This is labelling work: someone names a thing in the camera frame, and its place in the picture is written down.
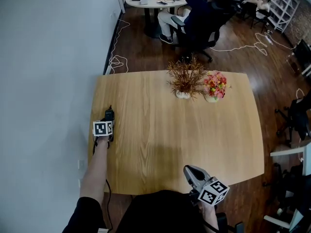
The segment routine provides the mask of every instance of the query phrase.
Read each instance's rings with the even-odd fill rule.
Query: white wall
[[[62,232],[118,0],[0,0],[0,232]]]

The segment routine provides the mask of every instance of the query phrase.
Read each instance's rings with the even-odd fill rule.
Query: round table
[[[145,9],[145,34],[152,38],[159,38],[161,34],[161,28],[159,26],[157,15],[158,9],[160,8],[169,8],[170,13],[174,15],[175,7],[180,7],[186,5],[187,2],[185,0],[176,0],[175,2],[169,0],[149,0],[148,4],[141,5],[140,1],[132,1],[132,0],[125,0],[128,5],[137,8],[144,8]],[[157,1],[163,1],[167,3],[167,5],[158,4]],[[154,23],[151,23],[150,20],[150,9],[154,9]]]

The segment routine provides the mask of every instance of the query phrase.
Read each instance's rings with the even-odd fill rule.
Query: pink flowers
[[[205,91],[215,99],[222,99],[225,96],[227,78],[219,71],[213,74],[207,73],[207,79],[204,79]]]

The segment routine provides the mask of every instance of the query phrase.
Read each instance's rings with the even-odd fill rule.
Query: white pot
[[[210,102],[210,103],[216,103],[219,100],[219,98],[211,97],[209,94],[205,95],[205,99],[207,102]]]
[[[189,99],[190,93],[176,91],[176,97],[178,97],[179,99]]]

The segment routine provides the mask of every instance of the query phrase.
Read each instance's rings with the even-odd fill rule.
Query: baseboard
[[[121,16],[122,16],[122,11],[120,11],[120,15],[119,15],[118,19],[121,19]],[[105,73],[107,71],[107,68],[109,66],[109,59],[110,59],[111,51],[112,51],[112,48],[113,48],[113,44],[115,42],[115,38],[116,38],[116,35],[117,35],[119,24],[120,24],[120,20],[117,20],[116,27],[115,27],[115,29],[113,31],[113,35],[112,35],[112,38],[111,38],[109,50],[108,50],[108,53],[107,53],[106,63],[105,63],[105,66],[104,66],[103,75],[105,75]]]
[[[282,33],[282,36],[284,37],[284,39],[288,42],[288,44],[290,44],[291,48],[294,48],[294,45],[291,43],[291,41],[289,40],[289,38],[287,37],[287,35],[285,33]]]

